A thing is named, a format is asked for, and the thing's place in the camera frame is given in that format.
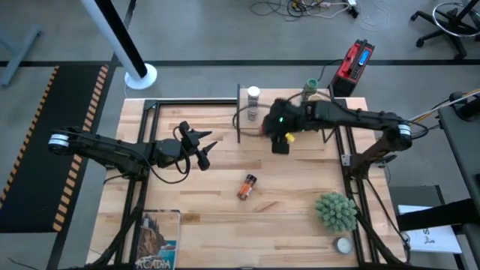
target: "gray floor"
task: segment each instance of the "gray floor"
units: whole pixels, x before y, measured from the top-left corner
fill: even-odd
[[[29,60],[109,60],[113,51],[84,8],[77,1],[0,0],[0,26],[15,38],[38,23],[43,35],[28,54]],[[114,0],[123,16],[127,0]],[[357,38],[376,45],[373,59],[451,59],[454,55],[442,38],[415,47],[419,36],[435,28],[418,20],[416,10],[430,11],[439,1],[387,1],[388,25],[372,0],[361,0],[364,16],[378,22],[378,31],[365,31],[360,19],[346,14],[334,19],[304,18],[285,22],[280,15],[256,16],[248,7],[255,1],[190,0],[137,3],[129,32],[147,60],[193,59],[337,59]],[[469,58],[480,58],[480,46],[465,40]],[[0,60],[8,52],[0,49]],[[234,97],[236,83],[260,88],[299,88],[319,67],[178,67],[158,68],[157,82],[146,91],[127,89],[129,98]],[[51,67],[24,67],[12,86],[0,91],[0,186],[6,182],[24,134],[50,77]],[[479,66],[370,66],[355,90],[367,98],[371,110],[394,111],[412,117],[445,99],[453,91],[468,92],[480,86]],[[327,67],[323,85],[332,78]],[[124,96],[125,70],[117,68],[103,110],[99,133],[114,136]],[[434,125],[433,119],[426,121]],[[441,130],[415,142],[409,151],[392,162],[391,186],[440,185],[450,202],[468,196],[464,183]],[[73,225],[61,267],[85,262],[98,209],[104,169],[91,162],[77,203]],[[54,235],[0,235],[0,268],[25,269],[7,257],[42,269],[47,264]],[[471,269],[476,269],[466,256]],[[454,269],[452,256],[416,253],[416,266]]]

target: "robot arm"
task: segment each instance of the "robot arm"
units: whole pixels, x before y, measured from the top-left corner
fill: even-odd
[[[368,171],[370,165],[393,151],[403,151],[412,145],[408,122],[393,112],[365,112],[343,108],[330,101],[306,101],[300,106],[288,100],[276,99],[270,113],[263,119],[260,132],[271,139],[271,151],[288,155],[291,133],[318,131],[338,126],[383,131],[382,137],[367,151],[354,153],[349,160],[352,173]]]
[[[79,155],[91,158],[103,166],[116,167],[120,173],[137,177],[145,175],[150,166],[168,167],[186,157],[196,155],[201,170],[210,166],[207,154],[217,142],[198,149],[199,139],[211,131],[190,130],[186,121],[178,129],[181,140],[162,139],[154,142],[129,143],[82,131],[75,127],[54,130],[48,144],[49,150],[57,155]]]

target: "red device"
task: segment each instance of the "red device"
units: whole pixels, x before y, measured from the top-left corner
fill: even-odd
[[[353,93],[374,48],[367,40],[357,40],[350,47],[330,83],[335,97],[349,97]]]

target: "floor mat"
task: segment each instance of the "floor mat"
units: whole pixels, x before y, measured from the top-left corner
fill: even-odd
[[[108,66],[55,67],[0,198],[0,232],[59,232],[73,214],[86,160],[48,151],[50,132],[95,132],[107,96]]]

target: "artificial plant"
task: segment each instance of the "artificial plant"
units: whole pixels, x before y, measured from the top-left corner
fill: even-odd
[[[340,193],[322,194],[315,209],[323,225],[334,233],[352,231],[357,227],[356,204]]]

